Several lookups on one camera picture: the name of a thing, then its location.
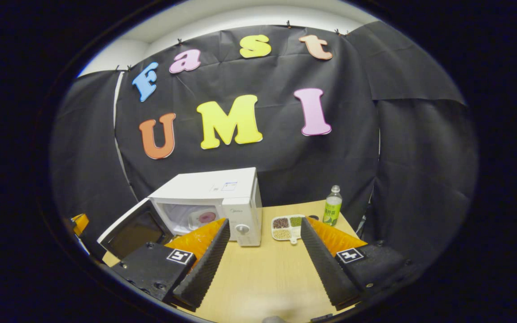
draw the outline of pink letter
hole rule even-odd
[[[303,135],[326,135],[332,130],[332,127],[324,121],[320,105],[322,93],[320,88],[301,88],[294,93],[300,100],[304,113]]]
[[[192,71],[201,65],[199,56],[201,51],[198,49],[189,49],[175,56],[175,62],[169,67],[169,71],[173,74],[182,71]]]

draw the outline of letter m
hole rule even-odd
[[[215,101],[206,102],[197,107],[197,112],[203,118],[203,142],[201,148],[211,149],[219,147],[220,141],[215,137],[215,130],[226,145],[230,145],[234,128],[237,135],[234,141],[238,144],[256,143],[263,139],[257,129],[254,116],[254,104],[257,97],[253,95],[239,96],[232,103],[228,116]]]

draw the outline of ceiling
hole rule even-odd
[[[378,20],[363,10],[339,0],[188,0],[155,14],[123,34],[119,39],[152,43],[185,25],[223,12],[253,6],[294,6],[316,9],[355,20],[361,25]]]

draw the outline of peach letter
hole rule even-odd
[[[151,119],[143,121],[139,125],[139,130],[141,131],[143,138],[143,148],[145,149],[147,156],[151,157],[152,159],[161,159],[168,157],[173,152],[175,149],[173,120],[175,117],[176,114],[167,113],[158,120],[158,122],[162,123],[162,127],[165,133],[165,145],[162,147],[157,147],[157,145],[154,143],[153,127],[156,123],[154,120]]]
[[[169,67],[169,71],[173,74],[182,71],[192,71],[201,65],[199,56],[201,51],[198,49],[189,49],[175,56],[175,62]]]
[[[328,45],[326,40],[318,39],[315,35],[306,35],[304,37],[300,37],[298,40],[306,43],[306,48],[310,55],[318,59],[332,59],[332,53],[325,52],[322,49],[322,45]]]
[[[257,97],[253,95],[239,96],[232,103],[228,116],[215,101],[206,102],[197,107],[197,112],[203,118],[203,142],[202,149],[219,147],[221,141],[215,137],[215,130],[226,145],[230,145],[234,128],[237,127],[237,135],[234,141],[238,144],[257,143],[263,139],[262,133],[257,129],[254,116],[254,104]]]

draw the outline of green bottle label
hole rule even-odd
[[[342,203],[330,205],[327,202],[324,206],[324,217],[322,218],[322,222],[334,226],[336,224],[336,220],[338,219],[338,213],[340,213],[341,205]]]

